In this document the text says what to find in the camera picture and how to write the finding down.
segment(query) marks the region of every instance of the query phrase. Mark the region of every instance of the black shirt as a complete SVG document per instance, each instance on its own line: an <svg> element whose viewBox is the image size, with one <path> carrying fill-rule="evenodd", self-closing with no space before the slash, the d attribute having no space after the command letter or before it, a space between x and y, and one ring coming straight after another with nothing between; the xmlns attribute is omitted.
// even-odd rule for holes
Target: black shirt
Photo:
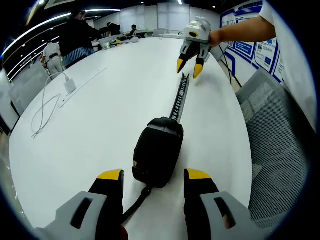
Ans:
<svg viewBox="0 0 320 240"><path fill-rule="evenodd" d="M129 33L129 36L133 36L134 35L134 33L135 33L135 31L137 31L137 29L135 28L135 29L132 29L131 30L131 32Z"/></svg>
<svg viewBox="0 0 320 240"><path fill-rule="evenodd" d="M78 48L93 48L91 38L101 38L101 33L97 29L89 26L84 20L70 18L61 27L60 51L62 56L66 56Z"/></svg>
<svg viewBox="0 0 320 240"><path fill-rule="evenodd" d="M114 23L111 23L108 27L107 27L107 32L111 33L111 36L115 36L115 35L120 35L120 26Z"/></svg>

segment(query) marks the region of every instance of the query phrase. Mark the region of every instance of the white shirt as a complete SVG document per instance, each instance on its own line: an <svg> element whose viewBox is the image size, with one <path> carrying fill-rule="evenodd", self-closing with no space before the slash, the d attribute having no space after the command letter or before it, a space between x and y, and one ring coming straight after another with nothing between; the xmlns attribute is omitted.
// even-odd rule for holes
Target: white shirt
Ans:
<svg viewBox="0 0 320 240"><path fill-rule="evenodd" d="M260 16L274 25L284 64L282 72L284 83L316 131L317 94L308 60L288 25L265 0Z"/></svg>
<svg viewBox="0 0 320 240"><path fill-rule="evenodd" d="M50 56L53 54L58 54L59 56L61 56L60 46L58 43L49 42L43 50L43 56L45 57L45 61L49 62Z"/></svg>

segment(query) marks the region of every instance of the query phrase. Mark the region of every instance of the white oval table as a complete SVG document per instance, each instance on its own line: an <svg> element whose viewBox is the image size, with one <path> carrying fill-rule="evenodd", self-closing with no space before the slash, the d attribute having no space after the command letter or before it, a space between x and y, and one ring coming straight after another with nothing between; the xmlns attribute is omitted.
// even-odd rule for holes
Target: white oval table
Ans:
<svg viewBox="0 0 320 240"><path fill-rule="evenodd" d="M77 86L92 80L56 109L36 138L31 137L31 121L42 105L42 93L31 102L11 135L9 153L15 189L33 227L47 226L60 206L88 191L105 171L124 170L124 211L137 200L145 185L132 175L134 148L152 119L171 112L182 76L176 72L182 43L142 39L97 52L72 66L65 73ZM187 239L185 168L205 171L220 191L249 206L252 162L240 105L212 56L195 80L194 66L192 59L183 69L191 81L175 172L165 188L152 190L125 225L130 240ZM51 82L45 99L66 94L64 81L60 75ZM45 106L45 115L53 106Z"/></svg>

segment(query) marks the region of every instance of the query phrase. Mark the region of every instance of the white sleeve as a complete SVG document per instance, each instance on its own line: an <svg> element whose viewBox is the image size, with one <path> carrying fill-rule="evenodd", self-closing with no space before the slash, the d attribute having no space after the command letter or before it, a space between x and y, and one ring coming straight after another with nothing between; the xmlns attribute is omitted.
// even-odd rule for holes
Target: white sleeve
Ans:
<svg viewBox="0 0 320 240"><path fill-rule="evenodd" d="M266 0L263 0L262 9L259 15L263 17L265 20L267 20L269 23L271 23L272 25L275 25L273 8Z"/></svg>

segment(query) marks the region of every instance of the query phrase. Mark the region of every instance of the gray plastic grip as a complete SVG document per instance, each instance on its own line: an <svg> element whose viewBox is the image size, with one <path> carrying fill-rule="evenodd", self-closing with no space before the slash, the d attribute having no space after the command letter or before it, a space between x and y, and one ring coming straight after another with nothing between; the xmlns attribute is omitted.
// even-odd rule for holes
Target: gray plastic grip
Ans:
<svg viewBox="0 0 320 240"><path fill-rule="evenodd" d="M81 228L71 225L71 221L84 199L92 202L84 216ZM93 240L96 236L98 218L107 196L79 192L66 204L61 206L55 214L55 220L45 228L36 228L35 233L43 240Z"/></svg>
<svg viewBox="0 0 320 240"><path fill-rule="evenodd" d="M209 218L212 240L250 239L260 240L267 238L270 229L259 228L252 220L249 210L227 192L216 192L200 195ZM229 208L235 225L227 229L225 221L215 199L223 199Z"/></svg>

